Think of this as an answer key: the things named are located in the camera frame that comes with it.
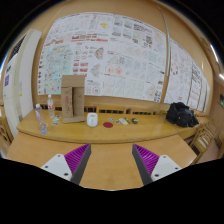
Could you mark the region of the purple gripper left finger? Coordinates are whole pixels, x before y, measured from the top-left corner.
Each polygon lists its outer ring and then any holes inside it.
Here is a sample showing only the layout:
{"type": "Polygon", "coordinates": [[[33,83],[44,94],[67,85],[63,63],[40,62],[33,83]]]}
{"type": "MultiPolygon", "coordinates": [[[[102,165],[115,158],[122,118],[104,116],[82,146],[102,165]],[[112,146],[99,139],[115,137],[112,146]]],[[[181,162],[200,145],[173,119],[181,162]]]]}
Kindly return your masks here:
{"type": "Polygon", "coordinates": [[[91,155],[91,145],[82,145],[63,155],[56,154],[42,169],[79,185],[91,155]]]}

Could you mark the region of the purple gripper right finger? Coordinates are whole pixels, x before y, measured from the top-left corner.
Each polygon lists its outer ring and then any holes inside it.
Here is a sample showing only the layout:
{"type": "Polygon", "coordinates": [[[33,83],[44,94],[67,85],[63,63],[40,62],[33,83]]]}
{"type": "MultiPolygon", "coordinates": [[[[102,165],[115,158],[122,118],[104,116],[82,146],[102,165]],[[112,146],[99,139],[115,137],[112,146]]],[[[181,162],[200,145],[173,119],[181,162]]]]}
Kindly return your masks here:
{"type": "Polygon", "coordinates": [[[181,170],[181,167],[168,155],[158,156],[137,144],[134,144],[132,147],[132,155],[135,159],[143,185],[148,185],[181,170]]]}

